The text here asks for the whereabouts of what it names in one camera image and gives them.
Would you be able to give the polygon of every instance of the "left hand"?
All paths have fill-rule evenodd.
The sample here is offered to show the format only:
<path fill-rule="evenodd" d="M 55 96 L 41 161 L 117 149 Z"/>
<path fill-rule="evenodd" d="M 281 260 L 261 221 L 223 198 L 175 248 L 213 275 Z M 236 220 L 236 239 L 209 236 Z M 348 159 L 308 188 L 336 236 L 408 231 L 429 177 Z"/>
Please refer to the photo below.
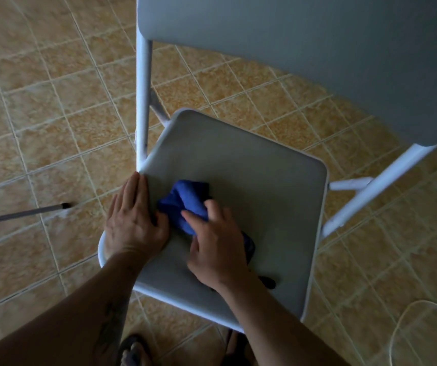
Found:
<path fill-rule="evenodd" d="M 114 195 L 105 223 L 105 257 L 131 252 L 147 262 L 169 238 L 169 220 L 156 212 L 157 226 L 149 216 L 148 187 L 144 175 L 134 172 Z"/>

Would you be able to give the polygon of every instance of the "tattoo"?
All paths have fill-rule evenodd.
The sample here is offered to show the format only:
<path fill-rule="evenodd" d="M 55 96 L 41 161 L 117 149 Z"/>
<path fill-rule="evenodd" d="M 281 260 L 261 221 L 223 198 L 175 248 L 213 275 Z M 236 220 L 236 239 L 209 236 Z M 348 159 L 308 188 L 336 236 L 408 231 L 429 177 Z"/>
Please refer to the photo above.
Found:
<path fill-rule="evenodd" d="M 121 297 L 105 306 L 105 321 L 93 347 L 93 364 L 115 363 L 128 305 L 129 298 Z"/>

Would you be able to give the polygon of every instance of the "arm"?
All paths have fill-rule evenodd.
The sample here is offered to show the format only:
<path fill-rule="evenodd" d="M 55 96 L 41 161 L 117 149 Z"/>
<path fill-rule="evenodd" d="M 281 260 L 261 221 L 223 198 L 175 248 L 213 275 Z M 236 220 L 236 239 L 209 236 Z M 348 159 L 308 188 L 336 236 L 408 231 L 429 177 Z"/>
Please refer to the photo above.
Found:
<path fill-rule="evenodd" d="M 205 202 L 209 221 L 182 215 L 197 233 L 189 269 L 227 302 L 261 366 L 347 363 L 270 295 L 246 263 L 243 238 L 230 209 Z"/>
<path fill-rule="evenodd" d="M 105 266 L 92 279 L 0 341 L 0 364 L 116 363 L 135 280 L 169 236 L 165 215 L 148 215 L 147 182 L 134 173 L 113 197 L 105 224 Z"/>

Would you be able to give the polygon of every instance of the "tiled floor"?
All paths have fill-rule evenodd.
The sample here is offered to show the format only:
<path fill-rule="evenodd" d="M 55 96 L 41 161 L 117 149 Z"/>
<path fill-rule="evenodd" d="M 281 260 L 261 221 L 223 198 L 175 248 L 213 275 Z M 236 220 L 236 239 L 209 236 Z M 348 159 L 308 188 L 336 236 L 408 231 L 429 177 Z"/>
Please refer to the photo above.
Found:
<path fill-rule="evenodd" d="M 135 1 L 0 0 L 0 214 L 78 202 L 0 223 L 0 338 L 98 270 L 105 207 L 134 170 Z M 322 158 L 331 179 L 376 175 L 406 145 L 375 118 L 286 72 L 154 44 L 152 82 L 171 114 L 194 107 Z M 149 142 L 162 131 L 151 115 Z M 351 192 L 331 192 L 325 217 Z M 319 249 L 306 324 L 352 364 L 387 364 L 404 307 L 437 301 L 437 150 Z M 133 295 L 164 365 L 218 364 L 224 329 Z M 397 364 L 437 364 L 437 310 L 415 309 Z"/>

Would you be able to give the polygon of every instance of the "forearm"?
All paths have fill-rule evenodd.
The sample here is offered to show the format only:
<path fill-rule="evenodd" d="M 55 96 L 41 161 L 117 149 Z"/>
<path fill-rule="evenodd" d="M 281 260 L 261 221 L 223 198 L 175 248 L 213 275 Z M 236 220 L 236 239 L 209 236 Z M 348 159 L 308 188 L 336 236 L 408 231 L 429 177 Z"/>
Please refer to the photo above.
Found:
<path fill-rule="evenodd" d="M 243 327 L 260 366 L 346 364 L 253 274 L 225 284 L 219 293 Z"/>
<path fill-rule="evenodd" d="M 0 341 L 0 364 L 114 364 L 145 260 L 122 253 L 62 302 Z"/>

